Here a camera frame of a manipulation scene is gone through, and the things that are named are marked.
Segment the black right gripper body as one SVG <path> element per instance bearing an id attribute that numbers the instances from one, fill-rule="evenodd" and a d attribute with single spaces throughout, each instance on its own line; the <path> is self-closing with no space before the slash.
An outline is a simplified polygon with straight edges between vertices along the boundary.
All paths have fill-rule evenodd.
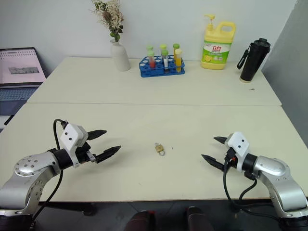
<path id="1" fill-rule="evenodd" d="M 225 161 L 227 161 L 227 169 L 230 167 L 236 168 L 238 163 L 238 158 L 236 157 L 236 151 L 230 147 L 225 156 Z"/>

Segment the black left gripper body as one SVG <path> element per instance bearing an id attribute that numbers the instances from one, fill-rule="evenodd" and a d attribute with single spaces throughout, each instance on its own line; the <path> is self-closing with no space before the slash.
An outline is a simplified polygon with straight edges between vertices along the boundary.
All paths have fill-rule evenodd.
<path id="1" fill-rule="evenodd" d="M 96 161 L 95 156 L 94 154 L 90 152 L 90 149 L 91 147 L 87 142 L 85 142 L 82 147 L 77 147 L 76 157 L 80 164 L 83 164 L 89 161 L 91 162 Z"/>

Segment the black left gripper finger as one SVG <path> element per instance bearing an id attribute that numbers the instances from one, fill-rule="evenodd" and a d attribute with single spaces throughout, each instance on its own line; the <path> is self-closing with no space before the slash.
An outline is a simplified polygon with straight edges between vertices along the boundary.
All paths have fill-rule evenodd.
<path id="1" fill-rule="evenodd" d="M 94 131 L 89 131 L 88 132 L 88 138 L 87 140 L 91 141 L 94 140 L 100 136 L 102 136 L 103 134 L 105 134 L 107 132 L 107 130 L 94 130 Z"/>
<path id="2" fill-rule="evenodd" d="M 111 156 L 113 156 L 116 152 L 118 152 L 118 150 L 121 148 L 121 146 L 115 146 L 115 147 L 111 147 L 107 150 L 105 150 L 103 153 L 101 153 L 100 155 L 96 155 L 95 156 L 95 162 L 98 164 L 108 158 L 110 158 Z"/>

